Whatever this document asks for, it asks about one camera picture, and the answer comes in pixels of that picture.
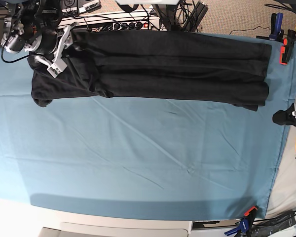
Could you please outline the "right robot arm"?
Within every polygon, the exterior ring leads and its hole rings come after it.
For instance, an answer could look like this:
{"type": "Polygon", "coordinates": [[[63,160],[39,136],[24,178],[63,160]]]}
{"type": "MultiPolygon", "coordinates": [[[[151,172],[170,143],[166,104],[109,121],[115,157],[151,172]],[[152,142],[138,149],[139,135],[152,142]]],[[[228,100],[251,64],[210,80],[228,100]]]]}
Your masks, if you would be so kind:
{"type": "Polygon", "coordinates": [[[62,53],[69,48],[73,39],[71,31],[77,22],[59,25],[63,19],[60,0],[24,0],[8,4],[1,40],[1,60],[7,64],[16,63],[26,57],[7,61],[3,52],[16,54],[24,50],[34,59],[56,73],[62,72],[67,64],[62,53]]]}

